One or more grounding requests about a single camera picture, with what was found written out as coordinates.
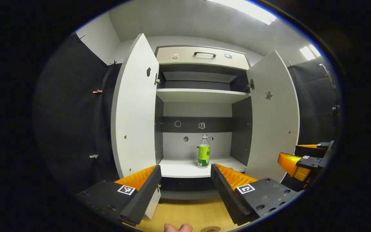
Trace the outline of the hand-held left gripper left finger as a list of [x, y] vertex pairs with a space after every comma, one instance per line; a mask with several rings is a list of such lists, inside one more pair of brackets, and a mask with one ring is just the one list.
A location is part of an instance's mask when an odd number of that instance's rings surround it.
[[117, 181], [102, 180], [76, 194], [76, 199], [111, 223], [140, 224], [161, 180], [153, 165]]

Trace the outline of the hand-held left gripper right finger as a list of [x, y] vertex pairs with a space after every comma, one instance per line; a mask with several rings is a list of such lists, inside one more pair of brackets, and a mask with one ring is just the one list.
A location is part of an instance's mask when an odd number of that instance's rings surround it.
[[211, 179], [238, 226], [270, 215], [299, 195], [271, 178], [257, 180], [217, 163], [211, 165]]

